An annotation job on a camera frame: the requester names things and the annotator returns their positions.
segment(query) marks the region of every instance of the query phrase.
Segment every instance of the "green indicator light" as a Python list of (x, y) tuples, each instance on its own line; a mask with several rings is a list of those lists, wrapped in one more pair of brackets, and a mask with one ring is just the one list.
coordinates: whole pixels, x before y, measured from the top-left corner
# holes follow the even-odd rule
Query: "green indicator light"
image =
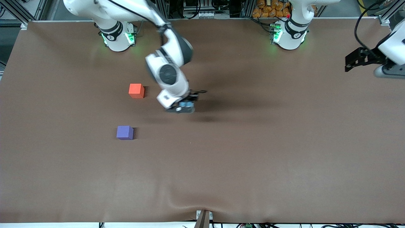
[(102, 39), (104, 40), (105, 45), (107, 45), (107, 41), (105, 40), (105, 36), (101, 34)]
[(125, 33), (125, 36), (126, 36), (128, 42), (129, 42), (130, 44), (133, 44), (133, 43), (134, 43), (134, 35), (133, 35), (133, 34)]

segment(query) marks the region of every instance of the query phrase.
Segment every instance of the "metal frame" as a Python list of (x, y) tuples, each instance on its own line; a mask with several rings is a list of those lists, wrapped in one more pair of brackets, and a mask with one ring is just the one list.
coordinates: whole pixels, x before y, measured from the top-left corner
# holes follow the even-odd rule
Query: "metal frame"
[(202, 213), (200, 213), (200, 215), (198, 216), (194, 228), (209, 228), (209, 217), (210, 217), (209, 211), (207, 210), (202, 211)]
[(168, 19), (169, 17), (169, 3), (166, 0), (156, 0), (157, 9), (163, 14), (163, 16)]
[(27, 25), (29, 21), (34, 21), (34, 16), (16, 0), (0, 0), (1, 5), (11, 13), (21, 23)]
[(389, 9), (379, 16), (380, 23), (382, 25), (387, 25), (390, 23), (390, 18), (394, 16), (394, 14), (402, 9), (405, 6), (405, 0), (397, 0), (396, 2), (392, 3)]
[(17, 0), (0, 0), (0, 4), (16, 18), (15, 20), (1, 20), (1, 27), (19, 27), (21, 24), (26, 26), (29, 21), (41, 20), (49, 2), (49, 0), (40, 0), (35, 15), (32, 15)]
[(320, 17), (323, 13), (324, 13), (324, 11), (325, 11), (325, 9), (327, 8), (328, 6), (326, 5), (326, 6), (321, 6), (321, 7), (319, 7), (318, 8), (318, 14), (316, 15), (316, 17)]
[(6, 63), (0, 60), (0, 67), (5, 69), (6, 68)]

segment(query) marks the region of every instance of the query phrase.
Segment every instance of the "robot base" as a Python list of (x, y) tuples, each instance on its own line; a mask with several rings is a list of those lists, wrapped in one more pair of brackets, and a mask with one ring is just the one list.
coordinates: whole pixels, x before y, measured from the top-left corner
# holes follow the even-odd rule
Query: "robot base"
[(391, 67), (379, 66), (374, 70), (374, 75), (380, 78), (395, 78), (395, 79), (405, 79), (405, 64), (404, 65), (394, 65)]
[(111, 41), (100, 32), (100, 36), (103, 37), (106, 47), (109, 47), (112, 51), (123, 52), (131, 46), (135, 46), (137, 27), (128, 22), (122, 22), (124, 29), (123, 32), (117, 37), (115, 41)]
[(281, 48), (286, 50), (294, 50), (304, 42), (305, 32), (303, 35), (297, 33), (299, 35), (298, 39), (293, 39), (290, 34), (286, 31), (286, 23), (282, 20), (277, 21), (275, 24), (271, 24), (271, 30), (275, 32), (275, 34), (270, 34), (270, 39), (272, 43), (278, 44)]

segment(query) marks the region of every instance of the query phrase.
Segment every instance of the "purple cube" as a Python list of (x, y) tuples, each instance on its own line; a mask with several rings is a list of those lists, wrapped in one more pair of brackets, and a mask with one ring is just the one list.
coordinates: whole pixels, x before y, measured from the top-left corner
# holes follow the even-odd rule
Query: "purple cube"
[(133, 140), (134, 139), (134, 129), (130, 126), (118, 126), (117, 138), (119, 138), (121, 140)]

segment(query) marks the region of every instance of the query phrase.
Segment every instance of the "table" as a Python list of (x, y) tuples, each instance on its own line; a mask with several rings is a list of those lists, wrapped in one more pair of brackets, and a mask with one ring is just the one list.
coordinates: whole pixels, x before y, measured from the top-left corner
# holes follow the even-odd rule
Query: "table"
[[(92, 23), (31, 22), (0, 85), (0, 222), (404, 223), (405, 81), (344, 72), (355, 19), (315, 19), (294, 51), (250, 20), (180, 20), (182, 67), (205, 89), (169, 114), (144, 57), (114, 53)], [(389, 33), (364, 19), (375, 45)], [(130, 83), (147, 86), (132, 99)], [(118, 125), (136, 139), (115, 138)]]

